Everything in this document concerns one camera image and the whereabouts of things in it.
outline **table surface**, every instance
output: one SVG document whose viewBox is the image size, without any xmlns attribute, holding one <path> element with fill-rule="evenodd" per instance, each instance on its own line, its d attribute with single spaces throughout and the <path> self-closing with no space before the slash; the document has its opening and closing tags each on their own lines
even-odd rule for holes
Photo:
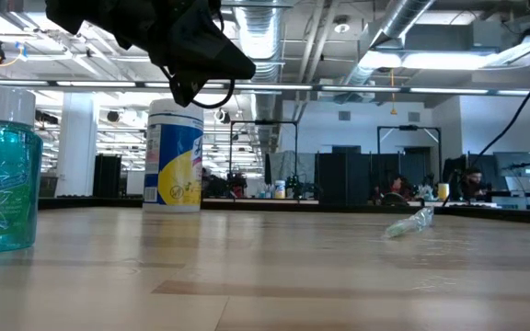
<svg viewBox="0 0 530 331">
<path fill-rule="evenodd" d="M 529 330 L 530 224 L 435 216 L 43 211 L 0 254 L 0 330 Z"/>
</svg>

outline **metal frame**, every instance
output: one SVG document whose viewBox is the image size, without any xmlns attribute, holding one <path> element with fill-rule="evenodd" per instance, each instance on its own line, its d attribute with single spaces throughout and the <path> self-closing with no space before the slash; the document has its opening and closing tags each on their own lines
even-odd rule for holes
<svg viewBox="0 0 530 331">
<path fill-rule="evenodd" d="M 298 173 L 298 122 L 294 120 L 231 120 L 230 121 L 230 153 L 228 155 L 228 173 L 232 174 L 232 145 L 233 137 L 235 136 L 234 128 L 235 124 L 254 124 L 255 126 L 268 126 L 268 125 L 278 125 L 278 124 L 293 124 L 295 127 L 295 137 L 294 137 L 294 148 L 295 148 L 295 158 L 294 158 L 294 174 L 297 176 Z"/>
<path fill-rule="evenodd" d="M 386 133 L 384 137 L 380 137 L 382 130 L 389 129 L 389 132 Z M 429 137 L 431 137 L 434 141 L 436 141 L 439 145 L 439 182 L 441 182 L 441 176 L 443 171 L 443 143 L 442 143 L 442 136 L 441 136 L 441 128 L 437 127 L 420 127 L 416 125 L 400 125 L 400 126 L 378 126 L 377 127 L 377 169 L 380 168 L 380 159 L 382 157 L 382 141 L 387 138 L 390 133 L 392 133 L 394 130 L 398 131 L 418 131 L 423 130 Z M 437 132 L 437 137 L 432 135 L 429 130 L 435 130 Z"/>
</svg>

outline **white lid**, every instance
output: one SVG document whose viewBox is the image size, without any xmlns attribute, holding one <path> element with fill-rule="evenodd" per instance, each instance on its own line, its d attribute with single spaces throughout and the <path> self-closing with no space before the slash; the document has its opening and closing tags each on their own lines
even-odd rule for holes
<svg viewBox="0 0 530 331">
<path fill-rule="evenodd" d="M 150 114 L 160 113 L 176 113 L 180 115 L 186 115 L 193 117 L 194 119 L 203 121 L 203 109 L 196 105 L 190 104 L 186 108 L 178 105 L 173 99 L 158 99 L 151 102 Z"/>
<path fill-rule="evenodd" d="M 24 88 L 0 86 L 0 120 L 34 126 L 36 97 Z"/>
</svg>

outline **blue bottle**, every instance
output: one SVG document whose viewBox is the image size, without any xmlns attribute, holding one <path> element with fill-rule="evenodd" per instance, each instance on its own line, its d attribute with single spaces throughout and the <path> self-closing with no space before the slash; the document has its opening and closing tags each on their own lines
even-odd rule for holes
<svg viewBox="0 0 530 331">
<path fill-rule="evenodd" d="M 0 86 L 0 252 L 30 247 L 36 236 L 42 139 L 35 97 Z"/>
</svg>

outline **light fixture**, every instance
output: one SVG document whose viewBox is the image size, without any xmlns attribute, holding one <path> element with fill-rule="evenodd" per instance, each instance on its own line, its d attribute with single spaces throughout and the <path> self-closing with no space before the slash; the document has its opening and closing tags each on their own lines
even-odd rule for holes
<svg viewBox="0 0 530 331">
<path fill-rule="evenodd" d="M 3 85 L 3 86 L 48 86 L 48 82 L 36 81 L 36 80 L 0 79 L 0 85 Z"/>
<path fill-rule="evenodd" d="M 230 123 L 230 115 L 222 108 L 219 108 L 213 113 L 213 118 L 222 124 Z"/>
<path fill-rule="evenodd" d="M 349 26 L 349 17 L 346 15 L 339 15 L 335 17 L 333 23 L 336 24 L 335 32 L 337 33 L 345 33 L 351 28 Z"/>
<path fill-rule="evenodd" d="M 321 89 L 327 92 L 375 92 L 375 93 L 398 93 L 402 90 L 400 87 L 383 87 L 383 86 L 322 86 Z"/>
<path fill-rule="evenodd" d="M 300 84 L 243 84 L 237 83 L 235 88 L 238 89 L 252 89 L 256 91 L 282 91 L 282 90 L 292 90 L 292 91 L 312 91 L 312 86 L 309 85 L 300 85 Z"/>
<path fill-rule="evenodd" d="M 394 53 L 368 51 L 359 61 L 362 68 L 398 68 L 402 66 L 400 56 Z"/>
<path fill-rule="evenodd" d="M 488 57 L 465 52 L 419 52 L 407 55 L 402 66 L 409 69 L 477 70 Z"/>
<path fill-rule="evenodd" d="M 56 82 L 59 86 L 75 86 L 75 87 L 136 87 L 135 82 L 76 82 L 76 81 L 59 81 Z"/>
<path fill-rule="evenodd" d="M 500 90 L 496 94 L 504 97 L 526 97 L 528 93 L 526 90 Z"/>
<path fill-rule="evenodd" d="M 488 94 L 487 89 L 471 89 L 471 88 L 421 88 L 412 87 L 411 93 L 424 94 L 456 94 L 456 95 L 485 95 Z"/>
</svg>

